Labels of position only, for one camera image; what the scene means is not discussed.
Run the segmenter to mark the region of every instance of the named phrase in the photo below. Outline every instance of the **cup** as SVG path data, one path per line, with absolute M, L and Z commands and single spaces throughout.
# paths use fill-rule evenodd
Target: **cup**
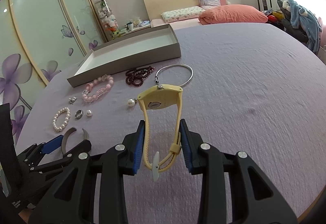
M 134 24 L 132 22 L 129 22 L 127 26 L 130 31 L 134 30 Z

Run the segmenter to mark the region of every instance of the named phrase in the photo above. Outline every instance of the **pile of clothes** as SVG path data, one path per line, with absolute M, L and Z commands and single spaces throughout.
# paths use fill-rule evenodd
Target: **pile of clothes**
M 286 32 L 317 54 L 322 27 L 316 16 L 294 0 L 278 0 L 278 6 L 285 17 L 281 23 L 286 28 Z

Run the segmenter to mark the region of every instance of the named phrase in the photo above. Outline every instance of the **white pillow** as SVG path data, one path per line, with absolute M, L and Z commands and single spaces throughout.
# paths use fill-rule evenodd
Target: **white pillow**
M 214 7 L 219 7 L 221 5 L 220 0 L 199 0 L 200 7 L 208 10 Z
M 171 23 L 175 21 L 198 18 L 203 11 L 205 10 L 200 7 L 188 7 L 173 11 L 167 11 L 164 12 L 161 16 L 163 17 L 165 23 Z

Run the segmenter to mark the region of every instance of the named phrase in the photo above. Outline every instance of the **silver bangle bracelet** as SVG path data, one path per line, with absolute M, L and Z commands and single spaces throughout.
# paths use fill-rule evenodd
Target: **silver bangle bracelet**
M 188 66 L 188 65 L 185 65 L 185 64 L 172 64 L 172 65 L 165 66 L 165 67 L 159 69 L 159 70 L 156 72 L 156 75 L 155 75 L 155 82 L 156 82 L 156 84 L 157 84 L 157 85 L 159 84 L 159 77 L 158 77 L 158 74 L 159 74 L 160 71 L 163 71 L 163 70 L 166 70 L 166 69 L 168 69 L 168 68 L 175 67 L 175 66 L 185 67 L 185 68 L 187 68 L 187 69 L 189 69 L 189 70 L 191 71 L 191 76 L 190 76 L 190 78 L 188 79 L 188 81 L 186 81 L 185 83 L 183 83 L 182 85 L 179 85 L 179 86 L 180 86 L 180 87 L 183 87 L 183 86 L 185 86 L 187 83 L 189 83 L 190 80 L 192 79 L 193 75 L 194 75 L 194 72 L 193 72 L 192 68 L 191 68 L 190 66 Z

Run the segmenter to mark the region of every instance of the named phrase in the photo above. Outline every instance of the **blue gripper pad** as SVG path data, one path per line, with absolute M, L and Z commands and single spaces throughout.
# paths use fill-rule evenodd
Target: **blue gripper pad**
M 59 135 L 53 140 L 50 140 L 47 143 L 45 143 L 43 149 L 41 150 L 42 154 L 50 154 L 57 148 L 61 147 L 62 139 L 63 139 L 63 135 Z
M 134 152 L 134 163 L 132 166 L 132 170 L 134 174 L 137 173 L 138 169 L 141 166 L 141 158 L 142 158 L 142 152 L 143 152 L 143 146 L 144 146 L 144 138 L 145 138 L 145 124 L 141 127 L 141 131 L 138 136 L 138 141 L 135 147 Z
M 187 167 L 188 171 L 191 173 L 193 169 L 192 165 L 192 153 L 189 145 L 188 138 L 185 133 L 185 128 L 180 122 L 180 132 L 181 132 L 181 147 L 182 147 L 182 153 L 184 155 L 185 159 L 185 166 Z

